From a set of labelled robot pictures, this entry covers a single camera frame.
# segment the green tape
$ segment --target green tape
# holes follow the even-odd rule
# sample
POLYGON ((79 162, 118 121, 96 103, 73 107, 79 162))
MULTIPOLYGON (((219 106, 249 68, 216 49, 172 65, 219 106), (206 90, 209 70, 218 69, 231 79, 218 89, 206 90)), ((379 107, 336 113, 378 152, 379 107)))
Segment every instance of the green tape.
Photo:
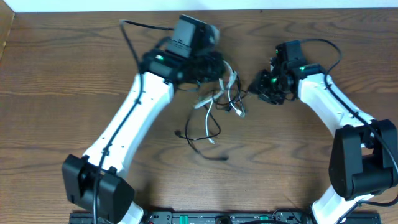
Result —
POLYGON ((188 215, 180 216, 180 224, 188 224, 188 215))

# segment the black cable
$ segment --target black cable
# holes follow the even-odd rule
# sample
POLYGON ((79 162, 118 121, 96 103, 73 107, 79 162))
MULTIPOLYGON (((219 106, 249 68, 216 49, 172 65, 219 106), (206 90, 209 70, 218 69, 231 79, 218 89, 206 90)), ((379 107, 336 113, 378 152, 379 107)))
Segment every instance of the black cable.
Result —
POLYGON ((282 212, 283 212, 283 210, 286 210, 286 211, 290 212, 290 213, 293 215, 294 219, 296 219, 297 223, 301 223, 301 221, 296 217, 296 215, 295 215, 289 208, 278 208, 278 209, 275 210, 274 213, 272 214, 272 218, 275 219, 276 213, 279 212, 279 211, 282 211, 282 212))
POLYGON ((138 94, 133 106, 131 107, 131 109, 129 110, 127 115, 124 117, 122 122, 119 124, 118 128, 116 128, 115 132, 112 134, 112 136, 109 139, 107 145, 105 146, 105 148, 102 151, 102 156, 101 156, 101 159, 99 160, 98 170, 97 170, 97 174, 96 174, 95 181, 94 181, 94 186, 93 186, 93 221, 94 221, 94 224, 97 224, 97 222, 98 222, 98 208, 97 208, 98 187, 99 187, 99 184, 100 184, 101 170, 102 170, 102 166, 103 166, 104 161, 105 161, 105 156, 107 156, 109 154, 109 147, 112 146, 113 140, 118 135, 118 132, 120 131, 120 129, 122 128, 124 123, 127 121, 127 119, 130 116, 130 114, 134 111, 134 108, 139 103, 141 103, 140 99, 141 99, 142 92, 143 92, 143 89, 144 89, 144 75, 143 75, 143 72, 140 69, 140 62, 139 62, 139 59, 138 59, 138 56, 137 56, 137 52, 134 50, 134 47, 132 46, 132 43, 129 40, 129 37, 126 34, 126 30, 124 28, 124 23, 132 24, 132 25, 136 25, 136 26, 142 26, 142 27, 151 28, 151 29, 174 30, 173 28, 156 27, 156 26, 150 26, 150 25, 136 23, 136 22, 133 22, 133 21, 120 20, 120 24, 119 24, 120 25, 120 30, 121 30, 121 32, 123 34, 124 39, 126 40, 128 46, 129 46, 129 49, 130 49, 130 51, 132 53, 132 56, 134 57, 134 60, 136 61, 136 64, 137 64, 137 69, 138 69, 138 72, 139 72, 139 80, 140 80, 140 90, 139 90, 139 94, 138 94))
MULTIPOLYGON (((389 157, 391 158, 391 161, 394 165, 395 170, 398 172, 398 165, 397 162, 394 158, 394 156, 392 155, 391 150, 389 149, 387 143, 385 142, 385 140, 380 136, 380 134, 370 125, 368 124, 368 122, 366 122, 362 117, 360 117, 359 114, 357 114, 355 111, 353 111, 332 89, 331 89, 331 85, 328 84, 328 80, 327 80, 327 76, 329 75, 330 71, 335 68, 341 61, 341 59, 343 58, 343 53, 341 52, 341 50, 337 47, 337 45, 335 45, 334 43, 330 42, 329 40, 325 40, 325 39, 305 39, 305 40, 301 40, 301 43, 306 43, 306 42, 311 42, 311 41, 318 41, 318 42, 325 42, 329 45, 331 45, 334 49, 337 50, 338 54, 339 54, 339 59, 327 70, 325 76, 323 77, 323 81, 325 82, 325 86, 326 88, 329 90, 329 92, 333 95, 333 97, 336 98, 337 101, 339 101, 356 119, 358 119, 360 122, 362 122, 367 128, 369 128, 369 130, 373 133, 374 137, 381 143, 383 149, 388 153, 389 157)), ((398 195, 397 197, 392 200, 391 202, 387 202, 387 203, 379 203, 379 202, 368 202, 368 201, 358 201, 356 202, 356 205, 354 206, 354 209, 357 206, 361 206, 362 204, 368 204, 368 205, 374 205, 374 206, 378 206, 378 207, 390 207, 395 205, 396 203, 398 203, 398 195)), ((349 215, 349 213, 347 212, 345 215, 343 215, 344 217, 347 217, 349 215)))
POLYGON ((278 221, 278 220, 254 220, 249 222, 242 222, 240 224, 262 224, 262 223, 288 224, 287 222, 278 221))
POLYGON ((219 124, 217 123, 216 119, 214 119, 214 117, 213 117, 213 115, 211 114, 211 112, 209 112, 209 115, 210 115, 211 119, 214 121, 214 123, 217 125, 218 133, 215 134, 215 135, 207 136, 207 137, 203 137, 203 138, 196 138, 196 139, 188 138, 188 124, 189 124, 191 115, 192 115, 192 112, 191 112, 190 116, 188 117, 187 122, 185 123, 185 137, 181 136, 181 134, 178 135, 177 132, 179 132, 179 131, 176 131, 175 134, 176 134, 178 137, 180 137, 180 138, 186 139, 187 142, 188 142, 188 145, 189 145, 197 154, 201 155, 204 159, 213 160, 213 161, 227 161, 227 160, 228 160, 228 156, 208 157, 208 156, 203 155, 203 154, 201 153, 201 151, 199 151, 197 148, 195 148, 195 146, 194 146, 194 145, 192 144, 192 142, 191 142, 191 141, 197 141, 197 140, 202 140, 202 139, 213 138, 213 137, 215 137, 215 136, 217 136, 217 135, 219 135, 219 134, 221 133, 221 127, 220 127, 219 124))

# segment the white wall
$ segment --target white wall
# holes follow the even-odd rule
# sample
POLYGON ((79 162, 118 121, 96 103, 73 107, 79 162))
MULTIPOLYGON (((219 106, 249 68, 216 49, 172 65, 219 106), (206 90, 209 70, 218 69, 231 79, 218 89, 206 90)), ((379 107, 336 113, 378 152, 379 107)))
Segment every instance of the white wall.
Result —
POLYGON ((398 7, 398 0, 5 0, 14 12, 398 7))

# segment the tabletop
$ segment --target tabletop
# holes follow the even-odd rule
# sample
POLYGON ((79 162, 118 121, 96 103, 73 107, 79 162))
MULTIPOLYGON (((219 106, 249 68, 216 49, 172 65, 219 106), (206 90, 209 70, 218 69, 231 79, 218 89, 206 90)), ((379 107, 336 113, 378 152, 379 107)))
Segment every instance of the tabletop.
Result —
MULTIPOLYGON (((137 72, 119 20, 172 27, 180 13, 219 28, 218 50, 244 88, 269 67, 277 44, 333 41, 344 54, 331 73, 334 82, 366 113, 398 124, 398 9, 17 14, 0 61, 0 223, 66 223, 80 209, 66 198, 62 163, 100 136, 137 72)), ((139 55, 171 35, 126 29, 139 55)), ((324 67, 337 58, 323 43, 307 43, 303 52, 324 67)), ((216 144, 195 145, 209 156, 229 155, 220 162, 203 159, 174 135, 197 98, 176 92, 146 134, 127 177, 137 204, 184 211, 308 208, 330 185, 333 137, 304 103, 272 106, 251 95, 244 119, 213 110, 222 130, 216 144)), ((205 134, 204 118, 205 110, 193 112, 192 136, 205 134)), ((373 200, 387 202, 396 193, 373 200)), ((397 206, 361 209, 398 222, 397 206)))

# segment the robotic arm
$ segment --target robotic arm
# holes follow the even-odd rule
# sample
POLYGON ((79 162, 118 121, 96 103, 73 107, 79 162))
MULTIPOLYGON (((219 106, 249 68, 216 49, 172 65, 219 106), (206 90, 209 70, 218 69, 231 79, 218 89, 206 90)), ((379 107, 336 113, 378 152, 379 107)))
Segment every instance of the robotic arm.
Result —
POLYGON ((277 56, 271 59, 271 72, 261 71, 249 87, 259 98, 281 105, 292 95, 309 105, 335 137, 331 153, 329 176, 331 186, 313 203, 313 219, 321 224, 335 224, 343 220, 358 201, 366 201, 398 184, 398 173, 392 158, 364 124, 342 105, 341 99, 362 119, 378 130, 397 160, 397 131, 389 121, 376 121, 355 106, 333 83, 331 76, 319 64, 308 64, 300 41, 276 47, 277 56), (362 156, 361 148, 373 149, 362 156))
POLYGON ((96 198, 95 210, 102 219, 122 224, 141 221, 143 209, 133 202, 134 189, 124 180, 132 158, 179 84, 212 82, 222 77, 224 62, 221 54, 214 51, 218 37, 214 26, 181 15, 173 36, 160 41, 167 41, 165 50, 158 44, 144 54, 139 65, 142 73, 136 75, 126 100, 105 132, 81 159, 69 155, 63 163, 62 174, 71 203, 94 212, 96 198))

